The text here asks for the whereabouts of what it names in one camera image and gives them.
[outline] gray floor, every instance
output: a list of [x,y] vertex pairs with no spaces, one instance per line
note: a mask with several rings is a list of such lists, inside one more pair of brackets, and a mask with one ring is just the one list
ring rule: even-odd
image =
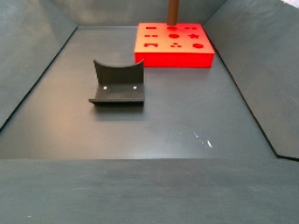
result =
[[272,158],[219,57],[146,68],[144,107],[94,108],[92,60],[133,63],[134,27],[78,28],[0,134],[0,158]]
[[219,57],[145,69],[144,108],[88,103],[92,60],[130,63],[134,33],[80,28],[4,127],[1,223],[297,223],[299,165],[275,158]]

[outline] shape hole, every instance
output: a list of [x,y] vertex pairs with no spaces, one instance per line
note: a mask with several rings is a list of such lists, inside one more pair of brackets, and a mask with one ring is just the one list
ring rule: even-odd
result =
[[168,26],[166,29],[170,30],[170,31],[176,31],[176,30],[177,30],[177,27],[174,27],[174,26]]
[[193,44],[192,47],[201,49],[202,45],[201,44]]
[[168,37],[169,37],[170,39],[177,39],[177,38],[180,37],[180,35],[177,35],[177,34],[169,34]]
[[145,44],[144,44],[144,47],[148,47],[148,46],[157,47],[157,44],[149,44],[149,43],[145,43]]

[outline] red shape sorter block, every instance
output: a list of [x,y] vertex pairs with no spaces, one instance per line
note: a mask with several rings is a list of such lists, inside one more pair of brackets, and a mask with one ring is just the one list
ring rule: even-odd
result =
[[141,23],[134,41],[134,62],[145,67],[202,67],[212,64],[213,49],[200,24]]

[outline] black plastic piece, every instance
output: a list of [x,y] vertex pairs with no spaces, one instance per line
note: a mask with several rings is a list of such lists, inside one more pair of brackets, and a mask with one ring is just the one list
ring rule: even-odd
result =
[[93,104],[144,103],[144,62],[132,66],[108,66],[93,60],[97,72],[97,93]]

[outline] star-shaped hole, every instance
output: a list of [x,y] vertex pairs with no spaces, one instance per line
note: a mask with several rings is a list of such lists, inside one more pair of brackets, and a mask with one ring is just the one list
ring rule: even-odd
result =
[[196,35],[196,34],[190,34],[188,36],[190,37],[190,39],[197,39],[200,37],[200,35]]

